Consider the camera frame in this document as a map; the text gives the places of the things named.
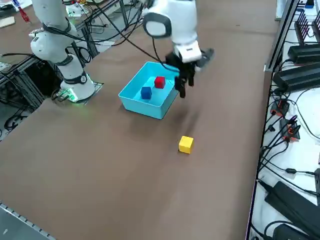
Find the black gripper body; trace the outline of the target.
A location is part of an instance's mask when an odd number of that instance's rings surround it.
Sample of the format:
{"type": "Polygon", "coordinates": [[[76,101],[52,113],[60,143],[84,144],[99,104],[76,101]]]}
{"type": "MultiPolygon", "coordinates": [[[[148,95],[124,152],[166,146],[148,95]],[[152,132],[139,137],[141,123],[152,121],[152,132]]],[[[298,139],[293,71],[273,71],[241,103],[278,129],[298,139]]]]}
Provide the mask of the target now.
{"type": "Polygon", "coordinates": [[[194,74],[197,61],[183,62],[179,56],[170,52],[166,55],[166,64],[177,68],[181,74],[194,74]]]}

